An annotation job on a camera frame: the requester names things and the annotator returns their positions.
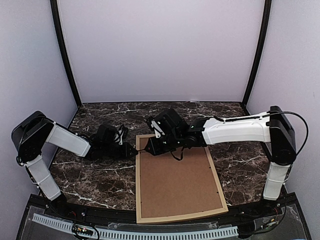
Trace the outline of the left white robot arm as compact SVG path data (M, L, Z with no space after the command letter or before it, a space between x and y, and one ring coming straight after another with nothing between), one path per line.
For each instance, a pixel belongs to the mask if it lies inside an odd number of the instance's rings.
M51 203L51 210L60 218L67 218L70 206L62 199L63 193L43 159L44 145L53 145L78 157L99 160L103 157L123 160L135 157L138 151L125 141L128 128L101 124L91 136L77 134L35 111L11 132L17 151L16 162L26 168L35 184Z

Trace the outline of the wooden picture frame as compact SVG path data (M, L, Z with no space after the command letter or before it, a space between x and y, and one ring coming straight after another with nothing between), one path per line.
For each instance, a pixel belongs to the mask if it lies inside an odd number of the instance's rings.
M137 135L136 148L144 149L150 135ZM160 197L172 200L189 196L212 197L222 192L221 183L207 147L185 149L178 161L170 153L153 156L140 152L135 163L135 195L144 201Z

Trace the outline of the red handled screwdriver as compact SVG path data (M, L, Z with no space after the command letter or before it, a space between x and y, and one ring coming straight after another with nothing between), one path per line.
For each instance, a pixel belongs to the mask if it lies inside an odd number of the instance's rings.
M146 153L151 153L151 150L150 149L140 149L140 150L137 150L139 153L140 152L146 152Z

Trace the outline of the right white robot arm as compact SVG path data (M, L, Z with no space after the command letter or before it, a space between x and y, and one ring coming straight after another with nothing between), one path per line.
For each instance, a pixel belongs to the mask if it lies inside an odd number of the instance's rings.
M255 213L266 217L285 183L287 172L297 158L295 131L278 106L267 112L242 117L211 117L187 123L172 108L147 124L155 135L147 141L144 150L153 156L172 153L176 149L206 147L227 142L270 143L271 161L263 190L263 200L255 205Z

